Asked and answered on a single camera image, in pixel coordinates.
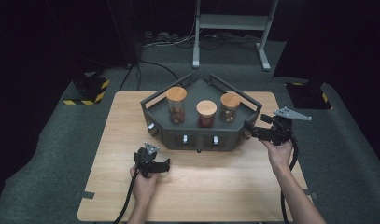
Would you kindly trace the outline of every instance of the hexagonal tray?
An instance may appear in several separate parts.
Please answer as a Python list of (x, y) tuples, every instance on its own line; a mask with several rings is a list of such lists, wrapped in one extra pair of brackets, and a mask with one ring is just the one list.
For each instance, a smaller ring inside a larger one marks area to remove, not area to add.
[[(174, 124), (170, 120), (169, 105), (163, 94), (169, 88), (179, 85), (187, 91), (184, 103), (186, 120), (183, 123)], [(220, 120), (218, 113), (221, 107), (220, 97), (227, 91), (236, 92), (242, 102), (237, 108), (234, 122), (231, 123)], [(196, 105), (202, 100), (213, 101), (218, 106), (213, 128), (197, 126), (199, 115)], [(257, 109), (253, 110), (243, 102), (255, 105)], [(241, 139), (247, 138), (244, 135), (244, 120), (254, 123), (262, 108), (262, 104), (212, 74), (209, 79), (194, 79), (192, 74), (189, 74), (149, 96), (140, 104), (148, 131), (152, 136), (159, 138), (169, 149), (195, 149), (198, 151), (234, 149)]]

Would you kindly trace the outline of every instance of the forearm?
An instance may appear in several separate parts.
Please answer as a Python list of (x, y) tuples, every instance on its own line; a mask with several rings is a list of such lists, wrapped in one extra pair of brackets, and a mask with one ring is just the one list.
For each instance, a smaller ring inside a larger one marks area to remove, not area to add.
[(289, 169), (276, 174), (295, 223), (326, 223)]
[(145, 223), (147, 215), (148, 204), (136, 202), (134, 204), (134, 210), (128, 219), (128, 224), (140, 224)]

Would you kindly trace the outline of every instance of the handheld controller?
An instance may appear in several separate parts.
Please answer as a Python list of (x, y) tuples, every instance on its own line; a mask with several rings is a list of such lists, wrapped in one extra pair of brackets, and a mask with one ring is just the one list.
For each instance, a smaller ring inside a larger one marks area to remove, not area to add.
[(143, 177), (148, 178), (150, 173), (164, 173), (170, 169), (170, 159), (165, 162), (155, 162), (159, 147), (154, 147), (149, 143), (144, 144), (134, 153), (136, 169), (141, 171)]
[(311, 117), (307, 117), (286, 107), (274, 111), (274, 114), (275, 116), (273, 117), (262, 114), (260, 118), (262, 121), (272, 124), (270, 129), (256, 127), (245, 120), (245, 130), (251, 132), (252, 137), (270, 141), (274, 145), (280, 146), (292, 136), (291, 125), (293, 119), (312, 120)]

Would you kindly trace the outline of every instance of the dark background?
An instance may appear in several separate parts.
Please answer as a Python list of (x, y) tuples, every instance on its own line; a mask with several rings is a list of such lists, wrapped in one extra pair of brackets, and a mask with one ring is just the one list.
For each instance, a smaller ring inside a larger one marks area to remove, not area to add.
[[(268, 14), (270, 1), (241, 3), (204, 1), (202, 11)], [(133, 36), (125, 31), (190, 33), (194, 1), (143, 0), (133, 7), (126, 18), (130, 27), (107, 1), (0, 0), (0, 192), (5, 179), (34, 155), (40, 132), (74, 76), (135, 63), (134, 46), (128, 46)], [(116, 30), (112, 14), (124, 29)], [(269, 39), (288, 41), (277, 76), (311, 79), (319, 62), (333, 56), (323, 67), (325, 81), (380, 158), (380, 0), (281, 0)]]

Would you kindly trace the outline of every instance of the cork lid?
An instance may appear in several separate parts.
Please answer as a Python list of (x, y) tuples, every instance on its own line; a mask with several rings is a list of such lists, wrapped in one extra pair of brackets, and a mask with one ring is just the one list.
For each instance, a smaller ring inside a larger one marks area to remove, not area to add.
[(187, 91), (182, 87), (171, 87), (166, 91), (166, 98), (171, 101), (182, 101), (186, 96)]
[(236, 108), (240, 105), (240, 98), (236, 93), (228, 92), (221, 96), (221, 103), (229, 108)]
[(217, 111), (217, 105), (213, 101), (204, 100), (198, 103), (196, 110), (204, 117), (211, 117)]

